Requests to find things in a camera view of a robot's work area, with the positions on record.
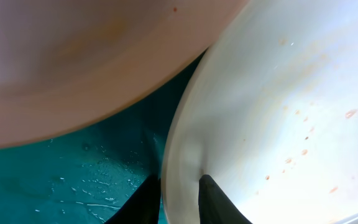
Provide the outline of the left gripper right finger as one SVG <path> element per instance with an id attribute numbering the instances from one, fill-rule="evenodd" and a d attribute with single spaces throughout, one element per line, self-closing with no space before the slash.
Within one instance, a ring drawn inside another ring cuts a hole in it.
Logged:
<path id="1" fill-rule="evenodd" d="M 252 224 L 207 174 L 199 180 L 198 206 L 201 224 Z"/>

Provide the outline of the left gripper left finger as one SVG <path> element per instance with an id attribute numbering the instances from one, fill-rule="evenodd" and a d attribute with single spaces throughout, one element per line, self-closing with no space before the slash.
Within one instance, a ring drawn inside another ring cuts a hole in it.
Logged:
<path id="1" fill-rule="evenodd" d="M 160 179 L 150 175 L 105 224 L 157 224 L 160 199 Z"/>

